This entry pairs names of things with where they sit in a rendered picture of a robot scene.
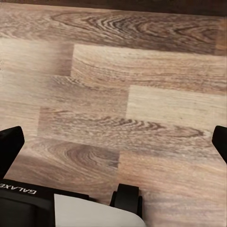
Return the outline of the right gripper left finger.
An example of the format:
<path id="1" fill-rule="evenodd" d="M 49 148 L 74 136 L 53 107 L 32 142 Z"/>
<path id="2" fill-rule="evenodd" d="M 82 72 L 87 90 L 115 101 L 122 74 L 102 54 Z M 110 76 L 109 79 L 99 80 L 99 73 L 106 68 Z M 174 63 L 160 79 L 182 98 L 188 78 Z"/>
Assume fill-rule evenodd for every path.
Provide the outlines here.
<path id="1" fill-rule="evenodd" d="M 21 126 L 0 131 L 0 183 L 25 143 Z"/>

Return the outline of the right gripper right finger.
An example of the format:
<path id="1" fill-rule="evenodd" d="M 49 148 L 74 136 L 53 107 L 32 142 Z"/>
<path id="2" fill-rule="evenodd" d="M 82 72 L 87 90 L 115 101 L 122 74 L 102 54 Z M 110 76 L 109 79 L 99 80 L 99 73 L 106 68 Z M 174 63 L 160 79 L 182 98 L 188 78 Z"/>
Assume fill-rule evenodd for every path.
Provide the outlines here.
<path id="1" fill-rule="evenodd" d="M 215 127 L 213 137 L 212 137 L 212 143 L 227 164 L 227 128 L 226 127 L 222 127 L 222 126 Z"/>

